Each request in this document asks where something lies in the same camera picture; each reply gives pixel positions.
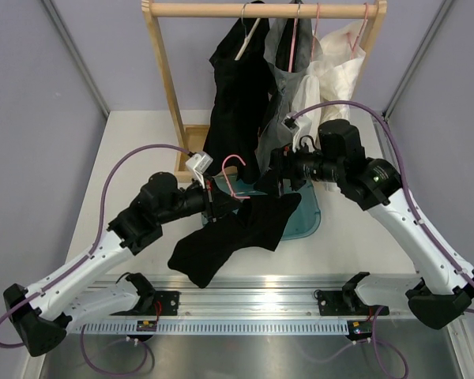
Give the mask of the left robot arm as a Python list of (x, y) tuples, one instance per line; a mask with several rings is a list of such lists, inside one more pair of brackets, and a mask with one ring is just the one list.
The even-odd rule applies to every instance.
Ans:
[(148, 313), (155, 304), (154, 289), (141, 274), (93, 295), (83, 292), (161, 238), (164, 224), (197, 213), (216, 221), (240, 206), (210, 176), (183, 189), (173, 174), (155, 173), (87, 250), (42, 280), (26, 287), (14, 283), (4, 290), (6, 318), (21, 338), (18, 345), (38, 357), (90, 320), (131, 310)]

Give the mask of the wooden clothes rack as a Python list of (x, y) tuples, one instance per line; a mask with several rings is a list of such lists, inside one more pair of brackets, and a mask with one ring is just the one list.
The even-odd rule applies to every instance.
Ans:
[[(375, 42), (386, 17), (386, 1), (362, 1), (360, 4), (321, 4), (320, 19), (363, 20), (365, 5), (369, 3), (367, 26), (364, 29), (359, 45), (365, 50), (364, 63), (368, 62)], [(182, 120), (175, 86), (171, 75), (166, 47), (160, 29), (159, 19), (168, 18), (237, 18), (240, 17), (244, 4), (232, 3), (164, 3), (143, 1), (141, 11), (149, 32), (149, 39), (155, 53), (156, 63), (163, 81), (168, 110), (171, 113), (175, 135), (182, 148), (197, 151), (203, 147), (209, 131), (207, 125), (186, 124)], [(302, 4), (299, 19), (315, 19), (316, 4)], [(295, 18), (295, 4), (248, 4), (244, 18)]]

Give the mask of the grey dress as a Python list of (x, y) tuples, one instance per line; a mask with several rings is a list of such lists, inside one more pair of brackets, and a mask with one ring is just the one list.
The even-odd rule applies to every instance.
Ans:
[(265, 38), (264, 59), (273, 81), (257, 149), (261, 173), (269, 166), (271, 151), (292, 142), (292, 136), (282, 125), (282, 121), (292, 112), (292, 100), (310, 64), (312, 21), (299, 19), (294, 66), (292, 72), (288, 72), (293, 21), (294, 19), (276, 20)]

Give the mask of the cream white garment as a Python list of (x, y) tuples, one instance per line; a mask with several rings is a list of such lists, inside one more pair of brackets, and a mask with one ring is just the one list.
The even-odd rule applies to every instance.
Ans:
[(319, 81), (322, 100), (325, 102), (352, 99), (367, 54), (359, 45), (355, 57), (350, 59), (348, 35), (353, 42), (361, 23), (354, 21), (321, 38), (324, 69)]

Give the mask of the teal plastic tray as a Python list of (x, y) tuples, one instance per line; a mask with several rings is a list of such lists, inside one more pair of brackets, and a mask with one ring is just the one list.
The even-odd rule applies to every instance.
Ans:
[[(228, 179), (235, 194), (240, 197), (265, 195), (263, 192), (255, 190), (252, 184), (238, 180), (237, 174), (229, 174)], [(286, 224), (282, 241), (308, 237), (318, 229), (322, 221), (322, 211), (318, 205), (313, 183), (307, 182), (296, 193), (301, 195), (302, 200)]]

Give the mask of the black skirt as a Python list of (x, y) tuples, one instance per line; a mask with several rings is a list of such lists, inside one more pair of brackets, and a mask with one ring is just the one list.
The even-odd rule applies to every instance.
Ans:
[(179, 240), (167, 266), (205, 288), (235, 251), (248, 247), (274, 251), (301, 200), (299, 193), (246, 199), (236, 213)]

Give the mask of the white pleated blouse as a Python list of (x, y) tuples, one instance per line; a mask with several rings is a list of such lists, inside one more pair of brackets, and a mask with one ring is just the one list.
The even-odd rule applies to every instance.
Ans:
[[(306, 74), (300, 81), (297, 92), (292, 100), (292, 111), (297, 113), (322, 101), (319, 78), (322, 75), (323, 69), (324, 66), (321, 60), (312, 61), (307, 67)], [(310, 135), (316, 140), (321, 115), (322, 110), (317, 108), (298, 117), (295, 120), (295, 124), (299, 127), (298, 135), (300, 137)]]

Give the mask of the pink hanger middle right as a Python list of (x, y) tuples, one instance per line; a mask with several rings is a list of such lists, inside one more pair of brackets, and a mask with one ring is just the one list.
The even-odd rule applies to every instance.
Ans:
[(319, 19), (320, 19), (320, 12), (321, 12), (321, 4), (318, 2), (317, 3), (317, 9), (316, 9), (316, 18), (315, 18), (315, 24), (314, 24), (314, 31), (312, 33), (312, 40), (311, 40), (311, 50), (310, 50), (310, 62), (312, 62), (314, 58), (314, 51), (315, 51), (315, 46), (316, 46), (316, 41), (318, 40), (318, 25), (319, 25)]

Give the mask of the pink hanger far right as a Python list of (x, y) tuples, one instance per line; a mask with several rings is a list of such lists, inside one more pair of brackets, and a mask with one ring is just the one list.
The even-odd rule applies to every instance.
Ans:
[(348, 35), (348, 44), (351, 48), (351, 55), (350, 55), (350, 59), (353, 59), (355, 57), (355, 54), (356, 54), (356, 48), (359, 46), (359, 42), (361, 40), (361, 37), (362, 37), (362, 34), (364, 32), (364, 29), (365, 27), (367, 26), (367, 21), (368, 21), (368, 15), (369, 15), (369, 3), (368, 2), (365, 2), (364, 3), (365, 5), (365, 12), (364, 12), (364, 18), (362, 20), (362, 23), (360, 25), (360, 28), (359, 28), (359, 31), (358, 33), (356, 34), (353, 42), (351, 42), (351, 38), (350, 38), (350, 35)]

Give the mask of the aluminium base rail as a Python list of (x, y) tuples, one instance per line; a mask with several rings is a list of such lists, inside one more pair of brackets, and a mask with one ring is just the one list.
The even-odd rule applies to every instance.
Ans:
[(336, 290), (350, 274), (223, 276), (200, 289), (180, 274), (145, 276), (158, 290), (178, 291), (179, 320), (313, 319), (316, 290)]

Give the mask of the white wooden hanger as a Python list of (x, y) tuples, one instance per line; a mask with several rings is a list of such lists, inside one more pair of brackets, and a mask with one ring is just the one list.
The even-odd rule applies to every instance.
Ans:
[(234, 58), (234, 61), (235, 61), (235, 62), (239, 61), (239, 60), (242, 58), (242, 56), (243, 56), (243, 54), (244, 54), (246, 48), (248, 47), (248, 45), (249, 45), (249, 43), (250, 43), (250, 41), (251, 41), (251, 39), (252, 39), (254, 33), (256, 32), (256, 30), (258, 29), (258, 26), (259, 26), (260, 23), (261, 23), (261, 18), (258, 17), (258, 18), (255, 19), (255, 21), (254, 21), (254, 23), (253, 23), (251, 29), (248, 29), (248, 28), (247, 28), (247, 26), (246, 26), (246, 24), (245, 24), (245, 22), (244, 22), (244, 15), (245, 15), (246, 6), (247, 6), (248, 4), (258, 5), (258, 4), (263, 4), (263, 1), (247, 2), (247, 3), (245, 3), (245, 4), (243, 5), (243, 7), (242, 7), (242, 9), (241, 9), (241, 13), (240, 13), (240, 18), (239, 18), (239, 19), (240, 19), (240, 23), (241, 23), (241, 25), (242, 25), (242, 27), (243, 27), (244, 38), (243, 38), (242, 45), (241, 45), (241, 47), (239, 48), (239, 50), (238, 50), (238, 52), (237, 52), (237, 54), (236, 54), (236, 56), (235, 56), (235, 58)]

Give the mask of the black dress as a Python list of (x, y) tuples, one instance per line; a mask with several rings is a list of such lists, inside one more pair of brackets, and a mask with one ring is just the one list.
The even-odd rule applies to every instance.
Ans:
[[(248, 29), (254, 21), (244, 18)], [(264, 59), (269, 30), (269, 20), (262, 18), (242, 58), (235, 62), (244, 38), (237, 20), (209, 59), (216, 95), (203, 151), (213, 158), (207, 169), (212, 176), (227, 166), (236, 167), (238, 178), (246, 184), (255, 183), (260, 176), (255, 151), (273, 81)]]

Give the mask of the pink hanger under grey dress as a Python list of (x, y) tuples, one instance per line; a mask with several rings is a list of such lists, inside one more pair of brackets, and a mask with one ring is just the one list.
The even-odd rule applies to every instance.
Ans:
[(296, 16), (295, 16), (295, 19), (293, 21), (292, 39), (291, 39), (290, 54), (289, 54), (289, 60), (288, 60), (288, 72), (289, 73), (292, 72), (293, 66), (294, 66), (294, 61), (295, 61), (295, 45), (296, 45), (297, 28), (298, 28), (298, 23), (299, 23), (300, 10), (301, 10), (301, 2), (299, 2), (297, 4)]

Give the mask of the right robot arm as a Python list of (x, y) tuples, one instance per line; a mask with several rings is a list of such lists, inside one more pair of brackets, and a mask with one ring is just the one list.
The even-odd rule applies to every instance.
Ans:
[(344, 119), (318, 127), (319, 148), (286, 144), (270, 153), (269, 166), (254, 188), (280, 197), (284, 183), (297, 191), (307, 181), (337, 185), (395, 239), (418, 271), (416, 279), (360, 272), (342, 287), (344, 307), (410, 310), (439, 330), (468, 310), (474, 299), (474, 266), (456, 253), (414, 205), (399, 171), (385, 159), (366, 156), (358, 129)]

